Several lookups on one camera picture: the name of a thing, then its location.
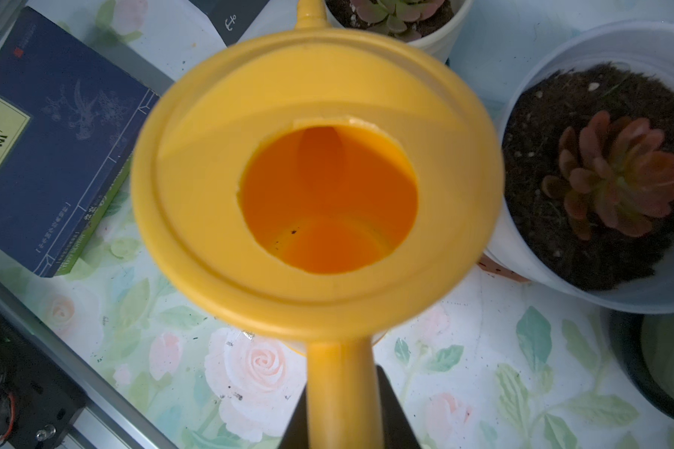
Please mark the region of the yellow watering can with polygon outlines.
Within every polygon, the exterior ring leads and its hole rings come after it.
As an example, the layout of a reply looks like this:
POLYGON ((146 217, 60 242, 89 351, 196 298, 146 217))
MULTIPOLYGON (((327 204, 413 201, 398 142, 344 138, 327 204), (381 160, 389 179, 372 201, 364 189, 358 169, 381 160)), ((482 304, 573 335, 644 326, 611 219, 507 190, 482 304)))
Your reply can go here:
POLYGON ((381 448, 372 339, 473 269, 504 182, 491 118, 453 71, 301 1, 293 30, 215 54, 157 102, 131 196, 188 299, 304 343, 310 445, 381 448))

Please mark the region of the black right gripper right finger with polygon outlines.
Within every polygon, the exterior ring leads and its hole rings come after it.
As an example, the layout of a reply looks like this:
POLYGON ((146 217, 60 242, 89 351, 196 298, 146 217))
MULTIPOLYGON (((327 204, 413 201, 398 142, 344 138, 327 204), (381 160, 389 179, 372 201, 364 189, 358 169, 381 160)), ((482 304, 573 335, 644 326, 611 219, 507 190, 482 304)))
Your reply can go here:
POLYGON ((385 447, 387 449, 421 449, 385 370, 377 365, 376 372, 385 447))

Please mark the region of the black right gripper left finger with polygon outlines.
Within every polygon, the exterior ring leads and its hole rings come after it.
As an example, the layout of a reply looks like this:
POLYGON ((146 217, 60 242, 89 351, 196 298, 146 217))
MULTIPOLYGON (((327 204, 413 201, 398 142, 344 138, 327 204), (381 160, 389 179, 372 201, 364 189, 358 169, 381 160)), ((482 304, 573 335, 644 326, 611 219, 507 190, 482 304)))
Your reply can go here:
POLYGON ((290 418, 279 449, 308 449, 307 387, 303 389, 295 411, 290 418))

